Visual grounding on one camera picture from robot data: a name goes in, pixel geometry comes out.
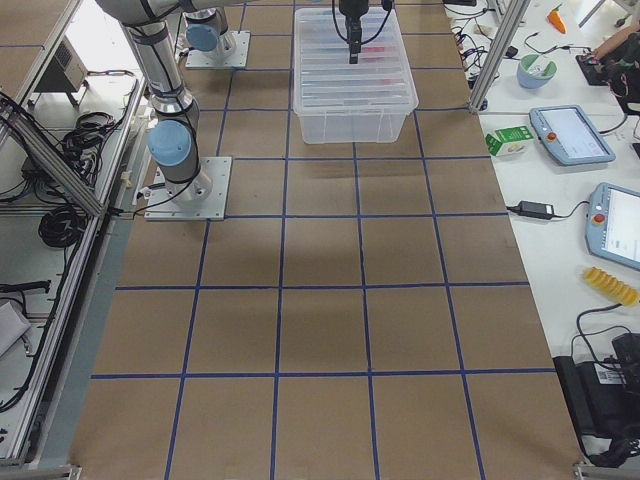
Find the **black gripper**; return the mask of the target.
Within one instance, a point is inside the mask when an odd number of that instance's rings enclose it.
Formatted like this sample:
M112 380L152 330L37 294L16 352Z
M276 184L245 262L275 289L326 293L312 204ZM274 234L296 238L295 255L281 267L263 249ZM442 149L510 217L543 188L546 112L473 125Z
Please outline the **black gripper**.
M368 0L339 0L338 8L346 18L346 38L349 45L349 63L357 64L361 51L360 18L369 11Z

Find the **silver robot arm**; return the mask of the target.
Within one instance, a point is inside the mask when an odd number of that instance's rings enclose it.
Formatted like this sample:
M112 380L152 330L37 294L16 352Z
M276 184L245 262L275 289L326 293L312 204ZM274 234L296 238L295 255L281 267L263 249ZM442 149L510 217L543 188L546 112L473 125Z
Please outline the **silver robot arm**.
M158 119L147 137L148 150L164 176L171 201L206 198L213 180L203 171L197 142L199 106L175 59L166 18L187 17L187 37L199 51L214 51L230 37L224 8L236 1L100 1L122 26L147 80Z
M229 31L223 7L185 12L186 39L189 45L212 56L227 57L236 48L236 41Z

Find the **person hand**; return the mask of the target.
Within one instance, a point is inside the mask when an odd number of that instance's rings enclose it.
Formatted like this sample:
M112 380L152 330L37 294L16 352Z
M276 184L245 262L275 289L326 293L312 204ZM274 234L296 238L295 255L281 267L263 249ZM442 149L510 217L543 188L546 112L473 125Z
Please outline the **person hand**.
M622 45L632 33L637 32L639 29L640 25L638 23L633 23L622 30L617 31L592 51L593 56L600 59L609 55L616 48Z

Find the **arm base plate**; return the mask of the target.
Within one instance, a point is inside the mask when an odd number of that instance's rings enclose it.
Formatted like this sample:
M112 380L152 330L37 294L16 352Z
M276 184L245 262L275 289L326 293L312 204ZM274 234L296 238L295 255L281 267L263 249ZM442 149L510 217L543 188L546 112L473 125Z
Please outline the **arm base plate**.
M147 196L151 206L143 211L148 221L223 220L232 170L231 157L201 157L200 173L182 191L182 186L166 183L156 168L155 181L164 186Z
M189 28L186 39L190 51L186 68L191 70L244 69L248 60L249 31L219 35L215 29Z

